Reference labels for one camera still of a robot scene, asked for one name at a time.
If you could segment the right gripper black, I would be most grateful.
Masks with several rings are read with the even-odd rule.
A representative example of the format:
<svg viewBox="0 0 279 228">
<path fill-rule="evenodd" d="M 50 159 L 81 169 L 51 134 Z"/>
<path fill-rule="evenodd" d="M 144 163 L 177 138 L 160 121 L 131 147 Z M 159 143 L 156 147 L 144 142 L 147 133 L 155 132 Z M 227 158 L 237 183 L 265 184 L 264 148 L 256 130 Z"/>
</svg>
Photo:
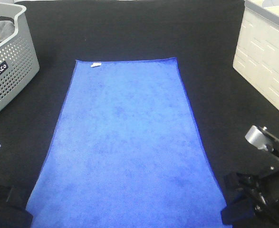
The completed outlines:
<svg viewBox="0 0 279 228">
<path fill-rule="evenodd" d="M 233 225 L 258 214 L 279 214 L 279 176 L 271 174 L 260 178 L 256 175 L 231 172 L 224 176 L 227 190 L 240 195 L 221 211 L 224 225 Z"/>
</svg>

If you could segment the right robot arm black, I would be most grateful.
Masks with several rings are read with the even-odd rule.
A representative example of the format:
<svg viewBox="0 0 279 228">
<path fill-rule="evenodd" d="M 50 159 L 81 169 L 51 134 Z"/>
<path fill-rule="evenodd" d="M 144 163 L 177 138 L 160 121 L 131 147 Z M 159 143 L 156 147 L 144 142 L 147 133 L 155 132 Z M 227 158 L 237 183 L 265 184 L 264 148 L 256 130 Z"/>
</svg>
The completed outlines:
<svg viewBox="0 0 279 228">
<path fill-rule="evenodd" d="M 253 125 L 245 139 L 258 150 L 272 155 L 275 162 L 257 175 L 231 172 L 224 177 L 226 188 L 240 194 L 221 210 L 222 223 L 233 225 L 258 217 L 279 225 L 279 138 L 266 127 Z"/>
</svg>

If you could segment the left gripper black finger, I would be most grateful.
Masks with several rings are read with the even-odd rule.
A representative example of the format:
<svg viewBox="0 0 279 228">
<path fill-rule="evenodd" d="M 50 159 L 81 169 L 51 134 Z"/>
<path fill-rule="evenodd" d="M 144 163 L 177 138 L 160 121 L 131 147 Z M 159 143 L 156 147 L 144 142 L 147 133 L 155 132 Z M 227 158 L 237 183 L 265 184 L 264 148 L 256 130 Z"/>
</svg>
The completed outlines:
<svg viewBox="0 0 279 228">
<path fill-rule="evenodd" d="M 0 208 L 0 228 L 30 228 L 33 216 L 24 209 L 12 206 Z"/>
</svg>

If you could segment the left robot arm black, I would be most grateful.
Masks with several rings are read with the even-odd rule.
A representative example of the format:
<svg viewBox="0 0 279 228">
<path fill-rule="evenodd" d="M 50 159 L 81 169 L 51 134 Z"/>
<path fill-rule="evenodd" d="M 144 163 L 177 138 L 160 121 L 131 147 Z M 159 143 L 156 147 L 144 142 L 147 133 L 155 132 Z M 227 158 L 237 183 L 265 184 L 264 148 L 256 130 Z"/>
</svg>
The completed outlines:
<svg viewBox="0 0 279 228">
<path fill-rule="evenodd" d="M 26 211 L 26 192 L 15 186 L 0 185 L 0 228 L 29 228 L 32 214 Z"/>
</svg>

